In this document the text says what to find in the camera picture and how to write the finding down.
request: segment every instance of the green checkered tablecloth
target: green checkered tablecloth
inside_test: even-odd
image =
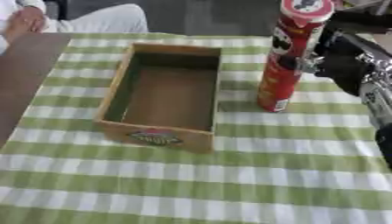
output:
[[[215,153],[115,143],[94,126],[134,42],[223,47]],[[73,35],[2,148],[0,223],[392,223],[392,176],[359,99],[304,74],[287,112],[256,106],[269,46],[269,38]]]

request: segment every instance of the wooden box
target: wooden box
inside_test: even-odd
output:
[[[125,143],[212,151],[220,56],[220,48],[132,45],[96,123]]]

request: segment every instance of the floor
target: floor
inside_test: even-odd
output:
[[[152,32],[186,35],[269,36],[278,0],[68,0],[69,17],[118,4],[138,4]]]

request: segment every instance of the red can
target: red can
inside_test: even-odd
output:
[[[258,104],[270,111],[286,108],[299,80],[298,62],[313,52],[327,19],[330,0],[283,0],[272,47],[257,95]]]

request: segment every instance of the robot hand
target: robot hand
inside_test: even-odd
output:
[[[377,128],[375,141],[392,170],[392,54],[353,34],[325,31],[315,53],[318,77],[328,77],[350,95],[359,96]]]

